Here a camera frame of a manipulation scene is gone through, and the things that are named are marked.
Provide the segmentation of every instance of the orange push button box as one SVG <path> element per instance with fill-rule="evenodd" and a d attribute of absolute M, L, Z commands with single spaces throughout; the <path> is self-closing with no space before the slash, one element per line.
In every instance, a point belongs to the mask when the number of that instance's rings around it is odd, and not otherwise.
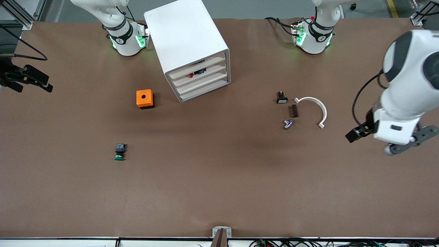
<path fill-rule="evenodd" d="M 154 108 L 154 94 L 151 89 L 139 90 L 136 93 L 137 106 L 140 109 Z"/>

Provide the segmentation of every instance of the wire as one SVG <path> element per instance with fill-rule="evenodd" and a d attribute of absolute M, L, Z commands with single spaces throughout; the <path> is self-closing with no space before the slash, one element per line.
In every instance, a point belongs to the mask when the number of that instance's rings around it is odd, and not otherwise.
<path fill-rule="evenodd" d="M 279 18 L 273 18 L 273 17 L 267 17 L 267 18 L 264 18 L 264 20 L 274 20 L 277 24 L 279 24 L 283 29 L 284 29 L 284 31 L 286 32 L 286 33 L 288 33 L 289 35 L 292 35 L 292 36 L 294 36 L 294 37 L 299 37 L 299 35 L 298 34 L 296 34 L 296 33 L 290 33 L 287 29 L 285 29 L 285 27 L 289 27 L 289 28 L 291 28 L 291 26 L 290 25 L 287 25 L 287 24 L 285 24 L 285 23 L 282 23 L 280 20 L 279 20 Z"/>
<path fill-rule="evenodd" d="M 132 19 L 133 21 L 135 21 L 135 20 L 134 20 L 134 16 L 133 16 L 133 14 L 131 13 L 131 10 L 130 10 L 130 8 L 128 7 L 128 5 L 126 6 L 126 8 L 128 9 L 128 12 L 129 12 L 130 15 L 131 15 L 131 19 Z"/>
<path fill-rule="evenodd" d="M 267 241 L 267 243 L 271 244 L 273 247 L 279 247 L 279 245 L 274 241 Z"/>
<path fill-rule="evenodd" d="M 358 100 L 358 97 L 360 96 L 360 94 L 361 94 L 361 92 L 363 91 L 363 89 L 364 89 L 367 85 L 369 85 L 369 83 L 371 83 L 371 81 L 373 81 L 373 80 L 375 80 L 377 77 L 379 77 L 382 73 L 383 73 L 383 71 L 381 70 L 378 74 L 376 74 L 374 77 L 372 77 L 370 80 L 368 80 L 368 81 L 367 81 L 367 82 L 366 82 L 366 83 L 360 88 L 360 90 L 358 91 L 357 95 L 355 96 L 354 102 L 352 103 L 352 117 L 354 118 L 355 122 L 356 122 L 358 125 L 361 125 L 360 122 L 358 121 L 356 115 L 355 115 L 355 105 L 356 105 L 356 102 L 357 102 L 357 100 Z M 341 246 L 338 246 L 338 247 L 350 247 L 350 246 L 352 246 L 352 245 L 341 245 Z"/>
<path fill-rule="evenodd" d="M 380 86 L 380 88 L 382 88 L 382 89 L 388 88 L 388 87 L 384 86 L 383 84 L 381 84 L 380 76 L 377 77 L 377 83 L 378 83 L 378 86 Z"/>
<path fill-rule="evenodd" d="M 302 21 L 306 22 L 308 25 L 311 25 L 312 22 L 307 22 L 305 18 L 302 17 Z"/>
<path fill-rule="evenodd" d="M 249 246 L 248 246 L 248 247 L 252 247 L 252 245 L 253 245 L 254 243 L 256 243 L 256 242 L 258 242 L 258 241 L 257 241 L 257 240 L 255 240 L 255 241 L 251 242 L 251 243 L 249 244 Z"/>
<path fill-rule="evenodd" d="M 122 10 L 120 10 L 118 6 L 116 6 L 116 8 L 117 8 L 117 10 L 118 10 L 122 15 L 124 15 L 124 16 L 126 17 L 126 12 L 122 12 Z M 130 17 L 126 17 L 126 18 L 129 19 L 129 20 L 134 21 L 133 18 L 130 18 Z"/>
<path fill-rule="evenodd" d="M 14 57 L 17 58 L 29 58 L 29 59 L 35 59 L 35 60 L 40 60 L 40 61 L 47 61 L 47 57 L 39 50 L 37 50 L 35 47 L 31 46 L 29 43 L 27 43 L 26 41 L 22 40 L 20 37 L 18 37 L 17 35 L 15 35 L 13 32 L 9 31 L 7 28 L 5 28 L 2 24 L 0 24 L 0 27 L 5 30 L 6 32 L 8 32 L 9 34 L 11 34 L 12 36 L 14 36 L 17 40 L 23 42 L 25 45 L 27 45 L 29 48 L 31 48 L 32 50 L 36 51 L 38 54 L 40 54 L 41 56 L 43 56 L 42 58 L 37 58 L 37 57 L 32 57 L 32 56 L 26 56 L 26 55 L 21 55 L 21 54 L 14 54 Z"/>
<path fill-rule="evenodd" d="M 420 13 L 420 12 L 417 11 L 416 14 L 418 14 L 420 16 L 430 16 L 430 15 L 437 15 L 437 14 L 439 14 L 439 11 L 438 12 L 434 12 L 434 13 L 428 13 L 428 14 L 423 14 L 423 13 Z"/>
<path fill-rule="evenodd" d="M 119 247 L 120 246 L 120 237 L 116 239 L 116 244 L 114 246 L 115 247 Z"/>

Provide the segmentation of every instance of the robotic arm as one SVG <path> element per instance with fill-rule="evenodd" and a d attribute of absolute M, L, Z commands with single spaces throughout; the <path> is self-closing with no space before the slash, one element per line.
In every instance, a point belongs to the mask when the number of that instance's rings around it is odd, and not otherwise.
<path fill-rule="evenodd" d="M 439 33 L 412 30 L 401 35 L 384 56 L 383 72 L 389 87 L 366 122 L 346 137 L 354 142 L 372 133 L 389 143 L 387 154 L 395 155 L 437 135 L 437 127 L 421 127 L 419 120 L 439 106 Z"/>
<path fill-rule="evenodd" d="M 137 54 L 148 45 L 149 31 L 145 25 L 127 21 L 117 8 L 127 6 L 129 0 L 71 0 L 88 11 L 104 25 L 113 47 L 124 56 Z"/>
<path fill-rule="evenodd" d="M 323 52 L 332 38 L 334 27 L 341 17 L 341 4 L 352 4 L 358 0 L 312 0 L 316 6 L 314 19 L 306 19 L 292 28 L 294 43 L 305 52 L 318 54 Z"/>

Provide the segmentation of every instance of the white plastic arc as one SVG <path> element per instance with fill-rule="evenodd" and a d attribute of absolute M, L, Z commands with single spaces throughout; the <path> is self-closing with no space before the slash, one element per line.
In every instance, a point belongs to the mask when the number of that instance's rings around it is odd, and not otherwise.
<path fill-rule="evenodd" d="M 294 99 L 294 101 L 296 101 L 296 103 L 299 103 L 299 102 L 304 101 L 304 100 L 312 101 L 312 102 L 318 104 L 318 105 L 320 106 L 320 108 L 322 108 L 323 119 L 322 119 L 322 121 L 319 123 L 319 127 L 323 129 L 323 128 L 325 127 L 325 125 L 323 124 L 323 122 L 326 120 L 326 117 L 328 116 L 328 111 L 326 110 L 326 106 L 322 103 L 322 101 L 320 101 L 320 100 L 318 100 L 318 99 L 316 99 L 316 98 L 313 98 L 313 97 L 303 97 L 303 98 L 301 98 L 301 99 L 298 99 L 298 98 L 295 98 L 295 99 Z"/>

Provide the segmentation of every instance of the electronic component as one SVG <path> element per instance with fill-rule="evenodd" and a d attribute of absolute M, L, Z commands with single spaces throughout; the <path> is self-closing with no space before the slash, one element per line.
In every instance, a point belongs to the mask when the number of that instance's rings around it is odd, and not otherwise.
<path fill-rule="evenodd" d="M 285 97 L 284 92 L 282 92 L 282 91 L 277 92 L 276 103 L 277 104 L 286 104 L 287 102 L 288 102 L 288 98 Z"/>
<path fill-rule="evenodd" d="M 287 130 L 287 129 L 289 129 L 291 127 L 291 125 L 294 124 L 294 120 L 293 119 L 291 119 L 291 120 L 284 120 L 284 124 L 285 124 L 284 129 Z"/>
<path fill-rule="evenodd" d="M 195 71 L 195 72 L 194 72 L 194 75 L 201 75 L 201 74 L 204 73 L 204 72 L 206 72 L 206 68 Z"/>
<path fill-rule="evenodd" d="M 140 109 L 151 109 L 155 107 L 154 94 L 151 89 L 139 90 L 136 92 L 136 103 Z"/>
<path fill-rule="evenodd" d="M 116 156 L 114 157 L 114 160 L 122 161 L 123 160 L 123 154 L 125 153 L 126 145 L 123 143 L 116 144 Z"/>
<path fill-rule="evenodd" d="M 299 111 L 297 110 L 297 105 L 291 105 L 290 107 L 291 117 L 299 117 Z"/>

